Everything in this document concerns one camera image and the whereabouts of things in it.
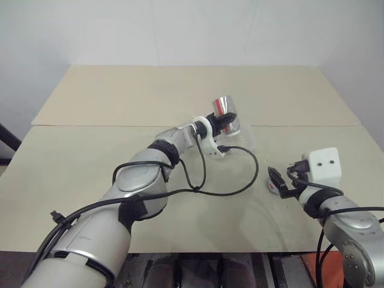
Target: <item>white plastic bracket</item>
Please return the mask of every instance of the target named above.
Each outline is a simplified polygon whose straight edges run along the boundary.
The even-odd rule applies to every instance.
[[[209,155],[214,159],[223,158],[225,156],[225,153],[220,152],[217,148],[218,145],[216,144],[213,138],[211,123],[209,123],[209,121],[203,116],[198,116],[193,119],[193,122],[196,121],[200,121],[201,123],[203,123],[206,128],[206,137],[200,140],[200,147],[203,153]]]
[[[310,171],[308,180],[312,183],[327,185],[339,189],[341,179],[341,164],[337,148],[326,148],[303,154],[303,160],[308,160]],[[300,195],[299,202],[304,206],[308,199],[320,189],[308,186]]]

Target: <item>tabletop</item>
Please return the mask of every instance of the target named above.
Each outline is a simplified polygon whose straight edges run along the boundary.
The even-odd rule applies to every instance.
[[[97,201],[109,189],[114,168],[166,128],[32,128],[0,177],[0,250],[35,251],[54,226],[52,210],[67,215]],[[267,167],[284,175],[302,153],[330,146],[339,149],[345,195],[361,206],[384,205],[383,153],[364,127],[244,126],[242,130],[224,140],[256,153],[260,162],[256,183],[231,197],[188,193],[170,197],[159,216],[134,223],[131,253],[314,251],[320,225],[297,200],[282,200],[268,191]],[[192,181],[199,182],[202,171],[196,148],[182,158]],[[221,160],[207,159],[207,167],[205,190],[225,192],[245,185],[254,164],[247,154],[231,152]],[[177,166],[168,189],[186,185]]]
[[[316,67],[71,67],[34,125],[174,126],[231,95],[258,126],[354,126],[358,118]]]

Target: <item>black connector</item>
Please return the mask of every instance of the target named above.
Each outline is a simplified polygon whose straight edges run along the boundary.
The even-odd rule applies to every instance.
[[[292,172],[298,172],[298,173],[305,173],[310,171],[310,164],[308,160],[301,160],[295,162],[295,164],[292,167],[289,167],[291,173]]]
[[[220,145],[220,146],[217,146],[217,149],[221,152],[221,153],[226,153],[230,150],[230,146],[224,146],[224,145]]]

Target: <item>black cable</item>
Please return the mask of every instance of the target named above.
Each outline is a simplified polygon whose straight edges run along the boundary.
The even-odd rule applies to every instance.
[[[323,275],[322,275],[322,269],[323,269],[323,263],[325,260],[325,257],[328,255],[330,250],[333,248],[333,244],[330,244],[327,249],[324,251],[322,258],[320,259],[319,262],[319,282],[317,283],[317,288],[323,288]]]
[[[199,190],[201,188],[203,188],[204,184],[205,184],[205,181],[206,181],[206,164],[205,164],[205,157],[204,157],[204,154],[202,152],[202,149],[200,147],[200,142],[199,142],[199,137],[197,136],[197,134],[195,133],[194,134],[195,136],[195,140],[196,140],[196,144],[197,144],[197,148],[199,150],[199,154],[201,156],[201,159],[202,159],[202,163],[203,163],[203,181],[202,183],[199,185],[199,186],[194,186],[192,185],[191,183],[191,179],[190,179],[190,176],[189,176],[189,173],[187,171],[187,166],[185,165],[183,159],[180,159],[180,162],[182,164],[182,167],[184,169],[184,173],[185,173],[185,178],[187,179],[187,183],[188,183],[188,186],[191,187],[191,189],[193,190]]]
[[[321,215],[318,218],[326,218],[326,217],[329,217],[329,216],[335,215],[335,214],[347,213],[347,212],[357,212],[357,211],[384,211],[384,207],[352,207],[352,208],[344,208],[344,209],[338,209],[338,210],[327,211],[327,212],[321,213]]]
[[[83,208],[76,210],[75,212],[71,213],[69,216],[65,217],[64,220],[66,223],[71,224],[74,220],[79,218],[82,214],[84,214],[90,210],[93,210],[95,208],[99,208],[99,207],[106,206],[106,205],[117,204],[117,203],[124,203],[124,202],[155,200],[155,199],[169,197],[169,196],[181,193],[181,192],[194,192],[194,193],[200,193],[200,194],[205,194],[205,195],[210,195],[210,196],[232,196],[232,195],[239,194],[239,193],[243,192],[244,190],[246,190],[247,188],[249,188],[250,186],[252,186],[252,184],[255,182],[257,175],[259,173],[259,162],[258,162],[256,156],[251,151],[249,151],[243,147],[240,147],[240,146],[223,146],[223,147],[226,148],[227,150],[238,149],[238,150],[242,150],[242,151],[250,154],[252,156],[254,162],[255,162],[255,165],[256,165],[256,170],[255,170],[255,173],[254,173],[252,180],[246,186],[244,186],[243,188],[241,188],[237,191],[222,194],[222,193],[210,193],[210,192],[205,192],[205,191],[201,191],[201,190],[194,190],[194,189],[178,189],[178,190],[170,191],[167,193],[156,194],[156,195],[102,200],[102,201],[95,202],[93,204],[84,206]],[[119,169],[121,169],[123,167],[127,167],[127,166],[143,165],[143,164],[157,164],[157,165],[164,166],[164,167],[167,167],[170,169],[173,168],[173,166],[168,165],[168,164],[163,163],[163,162],[159,162],[159,161],[137,161],[137,162],[124,163],[122,165],[119,165],[114,170],[113,177],[112,177],[113,182],[116,181],[116,176],[117,176],[117,172]],[[27,273],[25,275],[25,280],[32,274],[33,270],[38,265],[38,263],[41,260],[43,260],[44,257],[49,255],[51,249],[56,245],[56,243],[58,242],[58,240],[60,239],[62,234],[65,233],[66,230],[67,230],[67,228],[64,227],[64,225],[60,223],[54,229],[52,229],[52,231],[47,235],[47,237],[45,238],[43,243],[41,243],[39,249],[37,250],[37,252],[34,256],[34,259],[32,260],[32,262],[31,262],[31,264],[27,270]]]
[[[240,146],[225,146],[225,147],[229,150],[231,150],[231,149],[241,150],[241,151],[244,151],[244,152],[246,152],[252,156],[254,163],[255,163],[255,166],[256,166],[252,180],[243,188],[241,188],[237,191],[234,191],[234,192],[230,192],[230,193],[212,193],[212,192],[205,192],[205,191],[201,191],[201,190],[196,191],[197,193],[201,193],[204,195],[210,195],[210,196],[232,196],[232,195],[239,194],[239,193],[243,192],[244,190],[248,189],[256,181],[257,175],[259,174],[259,162],[258,162],[256,156],[251,151],[249,151],[243,147],[240,147]]]
[[[319,288],[319,283],[321,282],[321,275],[319,276],[319,262],[320,262],[320,252],[322,249],[323,244],[323,238],[324,238],[324,230],[322,229],[322,232],[319,236],[319,241],[317,242],[317,249],[316,249],[316,262],[315,262],[315,276],[316,276],[316,286]]]
[[[354,208],[338,209],[338,210],[328,211],[327,213],[323,214],[320,218],[326,218],[328,216],[335,215],[335,214],[346,213],[346,212],[356,212],[356,211],[384,211],[384,207],[354,207]],[[383,223],[383,222],[384,222],[384,218],[379,219],[379,223]],[[324,230],[322,230],[319,236],[319,241],[317,243],[317,250],[316,250],[315,276],[316,276],[317,288],[323,288],[322,266],[323,266],[325,257],[334,246],[333,244],[330,244],[327,247],[327,249],[324,251],[320,259],[320,252],[321,252],[323,238],[324,238]]]
[[[31,264],[29,264],[29,267],[25,273],[24,281],[32,274],[33,270],[37,266],[37,264],[40,262],[41,256],[43,255],[44,251],[46,250],[47,246],[51,243],[52,239],[61,231],[63,228],[62,224],[57,224],[55,228],[53,228],[49,234],[46,236],[46,238],[42,241],[40,244],[38,250],[35,253],[35,256],[32,259]]]
[[[318,183],[312,183],[312,182],[308,182],[306,180],[294,177],[292,175],[292,171],[289,168],[287,169],[287,175],[288,175],[289,179],[291,179],[295,183],[300,183],[302,185],[317,187],[317,188],[321,188],[321,189],[329,189],[329,190],[332,190],[332,191],[335,191],[335,192],[339,193],[340,195],[344,195],[344,192],[342,192],[340,189],[337,189],[335,187],[331,187],[331,186],[327,186],[327,185],[322,185],[322,184],[318,184]]]
[[[149,164],[154,164],[154,165],[159,165],[161,167],[167,167],[169,169],[173,169],[175,168],[174,166],[172,165],[169,165],[167,163],[164,163],[164,162],[160,162],[160,161],[135,161],[135,162],[127,162],[127,163],[123,163],[123,164],[120,164],[118,167],[115,168],[115,170],[113,171],[113,174],[112,174],[112,185],[115,183],[116,181],[116,176],[119,172],[119,170],[121,168],[124,168],[124,167],[128,167],[128,166],[136,166],[136,165],[149,165]]]

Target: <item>silver cylindrical object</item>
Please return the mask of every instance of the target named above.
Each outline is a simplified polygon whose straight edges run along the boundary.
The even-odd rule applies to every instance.
[[[228,136],[238,134],[240,132],[240,120],[239,120],[239,115],[236,111],[235,104],[233,103],[232,97],[224,96],[224,97],[217,98],[215,99],[215,101],[213,101],[213,105],[214,105],[215,114],[217,116],[224,115],[228,112],[237,114],[236,119],[225,127],[224,133]]]

